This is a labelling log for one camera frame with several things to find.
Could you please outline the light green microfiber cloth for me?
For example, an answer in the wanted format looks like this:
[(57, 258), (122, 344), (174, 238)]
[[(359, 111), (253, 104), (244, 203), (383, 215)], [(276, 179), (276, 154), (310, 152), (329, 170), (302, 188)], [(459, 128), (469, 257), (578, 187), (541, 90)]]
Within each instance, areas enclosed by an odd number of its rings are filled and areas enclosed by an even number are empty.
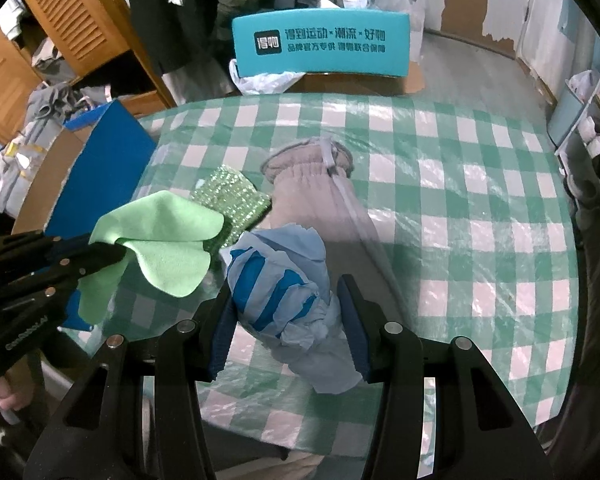
[(90, 242), (121, 246), (124, 256), (80, 279), (78, 315), (87, 324), (102, 322), (112, 294), (133, 261), (160, 292), (176, 298), (190, 295), (211, 263), (204, 243), (219, 235), (223, 226), (219, 212), (170, 191), (144, 196), (104, 214)]

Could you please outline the blue white striped sock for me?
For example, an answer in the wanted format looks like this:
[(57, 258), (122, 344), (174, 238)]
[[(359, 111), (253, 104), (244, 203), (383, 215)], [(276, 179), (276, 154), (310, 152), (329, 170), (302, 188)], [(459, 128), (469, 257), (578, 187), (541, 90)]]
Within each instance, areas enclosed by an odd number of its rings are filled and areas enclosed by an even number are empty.
[(341, 394), (361, 380), (343, 333), (326, 247), (312, 228), (242, 233), (222, 251), (238, 321), (319, 394)]

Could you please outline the grey fleece slipper sock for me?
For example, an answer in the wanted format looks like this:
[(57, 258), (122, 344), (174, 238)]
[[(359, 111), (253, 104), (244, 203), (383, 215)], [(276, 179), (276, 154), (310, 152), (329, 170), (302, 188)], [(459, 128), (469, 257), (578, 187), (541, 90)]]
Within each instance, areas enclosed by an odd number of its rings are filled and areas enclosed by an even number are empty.
[(365, 299), (390, 321), (410, 320), (406, 302), (365, 207), (350, 179), (353, 156), (342, 144), (309, 138), (281, 148), (261, 167), (273, 185), (268, 225), (312, 228), (326, 249), (330, 284), (351, 275)]

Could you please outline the blue cardboard storage box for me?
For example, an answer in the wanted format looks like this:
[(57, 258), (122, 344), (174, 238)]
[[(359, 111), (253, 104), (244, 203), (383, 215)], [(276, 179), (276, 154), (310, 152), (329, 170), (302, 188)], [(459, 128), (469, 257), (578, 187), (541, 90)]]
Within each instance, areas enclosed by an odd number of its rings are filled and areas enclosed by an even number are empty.
[(70, 120), (47, 149), (12, 232), (64, 240), (91, 233), (132, 200), (156, 142), (118, 101)]

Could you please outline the grey clothes pile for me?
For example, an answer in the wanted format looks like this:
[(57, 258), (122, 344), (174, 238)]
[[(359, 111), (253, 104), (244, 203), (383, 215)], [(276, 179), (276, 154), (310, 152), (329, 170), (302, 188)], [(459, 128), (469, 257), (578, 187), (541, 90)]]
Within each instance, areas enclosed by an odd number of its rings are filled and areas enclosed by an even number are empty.
[(0, 212), (17, 218), (65, 122), (112, 100), (111, 86), (73, 89), (43, 82), (29, 96), (23, 127), (0, 151)]

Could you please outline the wooden louvered cabinet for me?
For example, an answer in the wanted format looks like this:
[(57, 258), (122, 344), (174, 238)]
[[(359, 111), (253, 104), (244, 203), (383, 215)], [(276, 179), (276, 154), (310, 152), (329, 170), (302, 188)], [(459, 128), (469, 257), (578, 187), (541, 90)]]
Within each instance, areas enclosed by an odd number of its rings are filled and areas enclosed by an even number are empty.
[[(152, 89), (123, 101), (135, 116), (174, 107), (175, 102), (152, 68), (149, 55), (131, 23), (124, 0), (23, 0), (42, 31), (68, 62), (79, 82), (95, 70), (131, 52)], [(6, 0), (0, 0), (0, 7)], [(0, 144), (17, 134), (30, 93), (42, 82), (19, 49), (0, 29)]]

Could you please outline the shoe rack with shoes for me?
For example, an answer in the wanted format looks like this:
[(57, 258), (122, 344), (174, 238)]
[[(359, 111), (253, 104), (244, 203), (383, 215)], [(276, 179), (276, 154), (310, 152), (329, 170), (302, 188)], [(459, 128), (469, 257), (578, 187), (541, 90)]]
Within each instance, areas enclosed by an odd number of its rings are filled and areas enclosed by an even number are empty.
[(572, 218), (581, 231), (600, 219), (600, 67), (567, 80), (584, 107), (556, 156), (566, 191), (573, 202)]

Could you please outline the white plastic bag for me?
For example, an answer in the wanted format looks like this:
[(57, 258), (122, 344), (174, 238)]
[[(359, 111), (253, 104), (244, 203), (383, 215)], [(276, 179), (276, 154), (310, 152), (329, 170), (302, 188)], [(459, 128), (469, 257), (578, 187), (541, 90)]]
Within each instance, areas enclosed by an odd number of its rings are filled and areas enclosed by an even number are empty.
[(263, 73), (256, 76), (242, 77), (238, 72), (236, 58), (230, 60), (228, 71), (234, 86), (243, 96), (284, 93), (304, 76), (304, 73), (283, 72), (280, 74)]

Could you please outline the brown cardboard box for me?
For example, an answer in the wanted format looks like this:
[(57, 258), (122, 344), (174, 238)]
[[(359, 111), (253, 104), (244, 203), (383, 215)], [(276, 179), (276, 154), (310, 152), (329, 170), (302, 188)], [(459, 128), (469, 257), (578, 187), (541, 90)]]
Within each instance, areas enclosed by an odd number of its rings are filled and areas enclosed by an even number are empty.
[(364, 74), (305, 74), (288, 93), (341, 93), (348, 96), (409, 96), (426, 88), (420, 66), (411, 62), (405, 77)]

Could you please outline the teal printed shoe box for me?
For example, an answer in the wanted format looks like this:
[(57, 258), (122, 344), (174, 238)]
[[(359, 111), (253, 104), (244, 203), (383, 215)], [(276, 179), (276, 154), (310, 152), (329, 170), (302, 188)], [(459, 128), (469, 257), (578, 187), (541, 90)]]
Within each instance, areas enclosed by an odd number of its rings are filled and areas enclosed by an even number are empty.
[(405, 77), (410, 17), (372, 9), (292, 9), (232, 21), (238, 74), (345, 73)]

